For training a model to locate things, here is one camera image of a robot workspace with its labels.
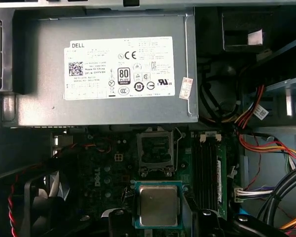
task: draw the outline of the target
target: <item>screw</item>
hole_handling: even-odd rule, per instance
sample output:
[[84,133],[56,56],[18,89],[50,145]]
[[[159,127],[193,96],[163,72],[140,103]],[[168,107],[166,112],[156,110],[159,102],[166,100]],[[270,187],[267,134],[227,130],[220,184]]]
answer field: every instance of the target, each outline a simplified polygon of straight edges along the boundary
[[80,221],[87,221],[87,220],[89,220],[89,219],[90,219],[89,216],[82,216],[82,217],[80,218]]
[[248,218],[246,216],[239,216],[238,220],[239,221],[248,221]]
[[172,177],[172,172],[166,172],[166,177]]
[[204,210],[203,215],[204,216],[210,216],[212,213],[209,210]]

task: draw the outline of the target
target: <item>white connector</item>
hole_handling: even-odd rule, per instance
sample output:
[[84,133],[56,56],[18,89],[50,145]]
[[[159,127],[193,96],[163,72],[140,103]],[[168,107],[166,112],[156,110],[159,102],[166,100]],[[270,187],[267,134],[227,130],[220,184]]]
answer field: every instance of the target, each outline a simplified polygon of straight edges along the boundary
[[239,186],[233,188],[233,201],[234,203],[243,203],[243,199],[238,196],[238,191],[243,191],[243,188]]

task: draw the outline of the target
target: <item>80 plus logo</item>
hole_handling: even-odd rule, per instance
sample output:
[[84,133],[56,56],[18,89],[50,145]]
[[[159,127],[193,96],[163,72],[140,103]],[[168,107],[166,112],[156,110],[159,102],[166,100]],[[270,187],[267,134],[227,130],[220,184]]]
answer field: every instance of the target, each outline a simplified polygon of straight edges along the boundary
[[129,85],[130,84],[130,69],[129,68],[117,69],[117,78],[118,78],[119,85]]

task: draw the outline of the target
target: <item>cpu socket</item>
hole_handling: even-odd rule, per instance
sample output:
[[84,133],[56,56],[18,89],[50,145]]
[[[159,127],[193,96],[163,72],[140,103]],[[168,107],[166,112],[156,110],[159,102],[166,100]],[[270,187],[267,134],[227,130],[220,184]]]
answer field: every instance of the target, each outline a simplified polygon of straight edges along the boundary
[[162,171],[171,177],[175,171],[173,132],[158,127],[156,131],[150,127],[137,134],[139,174],[147,177],[150,171]]

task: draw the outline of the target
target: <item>dell logo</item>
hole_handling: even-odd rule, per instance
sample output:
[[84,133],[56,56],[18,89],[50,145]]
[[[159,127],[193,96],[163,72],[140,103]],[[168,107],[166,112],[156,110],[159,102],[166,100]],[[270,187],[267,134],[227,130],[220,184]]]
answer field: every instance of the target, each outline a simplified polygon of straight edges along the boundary
[[94,186],[95,187],[100,187],[101,186],[101,182],[100,182],[100,168],[94,169]]

